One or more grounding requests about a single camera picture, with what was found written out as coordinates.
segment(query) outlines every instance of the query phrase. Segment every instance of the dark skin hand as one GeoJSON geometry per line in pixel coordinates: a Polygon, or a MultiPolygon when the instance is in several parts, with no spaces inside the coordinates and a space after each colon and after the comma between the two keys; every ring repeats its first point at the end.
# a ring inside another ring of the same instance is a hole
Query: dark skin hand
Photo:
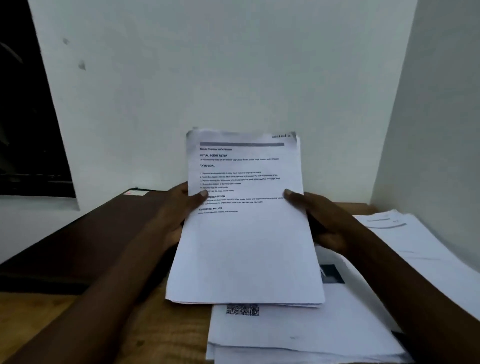
{"type": "Polygon", "coordinates": [[[355,266],[422,358],[445,364],[480,362],[480,321],[327,198],[289,190],[285,190],[285,198],[306,209],[327,229],[314,240],[355,266]]]}
{"type": "MultiPolygon", "coordinates": [[[[157,216],[129,243],[115,265],[6,363],[113,361],[119,333],[148,277],[165,251],[179,241],[180,223],[207,199],[206,193],[188,197],[187,192],[187,183],[170,190],[157,216]]],[[[426,358],[448,364],[479,361],[479,321],[327,198],[288,190],[285,198],[309,211],[326,228],[315,241],[344,255],[358,269],[426,358]]]]}
{"type": "Polygon", "coordinates": [[[162,255],[179,241],[180,223],[207,199],[206,191],[202,193],[189,197],[187,183],[171,189],[156,217],[115,265],[6,363],[112,362],[135,300],[162,255]]]}

